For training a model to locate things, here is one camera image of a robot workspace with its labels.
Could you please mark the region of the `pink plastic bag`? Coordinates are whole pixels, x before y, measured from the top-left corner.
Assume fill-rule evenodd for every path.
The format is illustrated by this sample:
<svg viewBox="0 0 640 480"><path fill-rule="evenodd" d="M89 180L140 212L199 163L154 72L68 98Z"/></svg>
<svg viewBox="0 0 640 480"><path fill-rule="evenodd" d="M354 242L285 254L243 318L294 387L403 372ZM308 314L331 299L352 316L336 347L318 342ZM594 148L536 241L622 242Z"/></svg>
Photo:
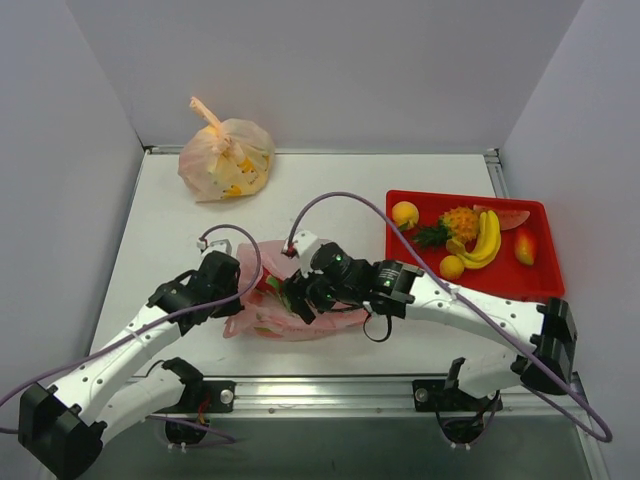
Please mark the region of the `pink plastic bag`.
<svg viewBox="0 0 640 480"><path fill-rule="evenodd" d="M260 257L256 256L254 247L249 243L242 243L237 247L236 259L240 264L238 289L244 290L250 285L257 266L261 267L261 277L241 297L244 309L225 321L225 339L243 334L279 341L308 341L334 335L364 323L365 313L362 311L325 313L317 316L309 325L291 311L286 311L276 299L259 290L259 282L263 271L268 269L284 283L298 269L298 261L281 253L280 240L260 242L258 247Z"/></svg>

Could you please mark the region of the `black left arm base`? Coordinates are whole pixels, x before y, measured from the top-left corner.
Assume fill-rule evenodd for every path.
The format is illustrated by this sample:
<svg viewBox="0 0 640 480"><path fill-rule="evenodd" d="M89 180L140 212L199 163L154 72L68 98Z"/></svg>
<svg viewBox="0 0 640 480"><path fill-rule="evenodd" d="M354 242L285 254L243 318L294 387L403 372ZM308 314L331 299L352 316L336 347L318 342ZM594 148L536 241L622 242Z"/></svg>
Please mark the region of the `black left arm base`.
<svg viewBox="0 0 640 480"><path fill-rule="evenodd" d="M201 372L180 358L158 360L146 372L157 369L172 370L186 378L186 386L177 404L166 407L163 413L187 414L187 419L162 420L161 439L169 449L183 452L189 449L233 445L237 440L230 434L211 427L209 414L231 413L234 408L236 383L229 379L205 380Z"/></svg>

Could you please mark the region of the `orange toy pineapple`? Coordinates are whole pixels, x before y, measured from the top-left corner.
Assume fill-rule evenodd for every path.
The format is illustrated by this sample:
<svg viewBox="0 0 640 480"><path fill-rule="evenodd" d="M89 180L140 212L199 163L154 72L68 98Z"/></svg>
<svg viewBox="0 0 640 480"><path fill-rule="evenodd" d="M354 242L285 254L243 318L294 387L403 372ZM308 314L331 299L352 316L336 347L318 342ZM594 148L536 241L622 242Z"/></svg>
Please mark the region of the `orange toy pineapple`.
<svg viewBox="0 0 640 480"><path fill-rule="evenodd" d="M479 215L469 207L456 207L440 215L435 223L417 227L412 241L422 249L443 247L449 240L466 245L478 234Z"/></svg>

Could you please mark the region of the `yellow fruit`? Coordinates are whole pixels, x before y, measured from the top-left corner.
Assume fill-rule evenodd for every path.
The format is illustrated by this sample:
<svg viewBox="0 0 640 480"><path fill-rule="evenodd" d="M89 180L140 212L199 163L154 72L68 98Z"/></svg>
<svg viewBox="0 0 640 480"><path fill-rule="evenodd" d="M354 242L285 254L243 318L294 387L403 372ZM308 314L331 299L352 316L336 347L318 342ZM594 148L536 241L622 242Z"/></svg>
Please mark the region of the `yellow fruit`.
<svg viewBox="0 0 640 480"><path fill-rule="evenodd" d="M479 233L473 251L468 252L457 239L449 239L445 247L462 262L465 269L479 270L489 265L501 247L501 229L496 212L489 210L480 213Z"/></svg>

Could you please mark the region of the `red toy dragon fruit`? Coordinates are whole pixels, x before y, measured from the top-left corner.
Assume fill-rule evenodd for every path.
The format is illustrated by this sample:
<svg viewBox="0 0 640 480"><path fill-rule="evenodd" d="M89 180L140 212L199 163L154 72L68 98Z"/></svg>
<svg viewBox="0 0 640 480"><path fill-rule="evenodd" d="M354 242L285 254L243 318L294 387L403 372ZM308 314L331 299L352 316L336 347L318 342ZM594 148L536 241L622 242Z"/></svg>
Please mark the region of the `red toy dragon fruit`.
<svg viewBox="0 0 640 480"><path fill-rule="evenodd" d="M276 299L286 311L291 311L290 302L283 293L283 281L273 275L268 269L263 271L262 278L259 282L259 290Z"/></svg>

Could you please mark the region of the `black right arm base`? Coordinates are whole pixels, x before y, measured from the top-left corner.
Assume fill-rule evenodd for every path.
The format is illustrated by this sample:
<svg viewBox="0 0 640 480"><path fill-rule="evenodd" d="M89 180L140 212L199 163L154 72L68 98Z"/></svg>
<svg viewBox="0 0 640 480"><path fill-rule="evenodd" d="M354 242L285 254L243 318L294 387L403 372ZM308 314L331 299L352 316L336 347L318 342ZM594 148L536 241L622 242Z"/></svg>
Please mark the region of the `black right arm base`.
<svg viewBox="0 0 640 480"><path fill-rule="evenodd" d="M412 381L414 409L433 413L437 425L453 449L470 450L484 436L502 409L501 392L475 398L459 388L459 374L465 363L455 359L443 378Z"/></svg>

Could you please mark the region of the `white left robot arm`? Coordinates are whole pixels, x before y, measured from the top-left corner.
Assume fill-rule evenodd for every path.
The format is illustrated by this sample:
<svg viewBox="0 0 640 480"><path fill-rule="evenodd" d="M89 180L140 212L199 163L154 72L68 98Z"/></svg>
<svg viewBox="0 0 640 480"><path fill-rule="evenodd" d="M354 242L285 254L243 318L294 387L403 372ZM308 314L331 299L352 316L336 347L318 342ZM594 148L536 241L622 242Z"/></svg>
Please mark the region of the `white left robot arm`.
<svg viewBox="0 0 640 480"><path fill-rule="evenodd" d="M58 479L76 479L116 435L170 407L201 402L203 375L181 358L164 361L139 382L131 377L167 346L210 318L239 311L239 262L225 250L160 285L102 350L45 387L20 397L18 441Z"/></svg>

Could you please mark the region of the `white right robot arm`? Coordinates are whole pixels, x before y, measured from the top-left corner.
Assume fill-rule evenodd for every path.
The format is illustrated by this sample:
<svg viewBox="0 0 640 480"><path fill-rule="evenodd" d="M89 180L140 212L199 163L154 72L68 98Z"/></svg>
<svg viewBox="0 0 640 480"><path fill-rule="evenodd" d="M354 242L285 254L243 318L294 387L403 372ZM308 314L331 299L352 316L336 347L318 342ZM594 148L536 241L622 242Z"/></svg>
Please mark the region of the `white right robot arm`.
<svg viewBox="0 0 640 480"><path fill-rule="evenodd" d="M434 322L499 344L493 354L452 362L443 395L456 409L518 385L547 395L569 391L577 330L562 299L508 300L403 262L354 259L334 242L292 245L283 253L299 262L283 294L306 324L322 314L362 310L366 318Z"/></svg>

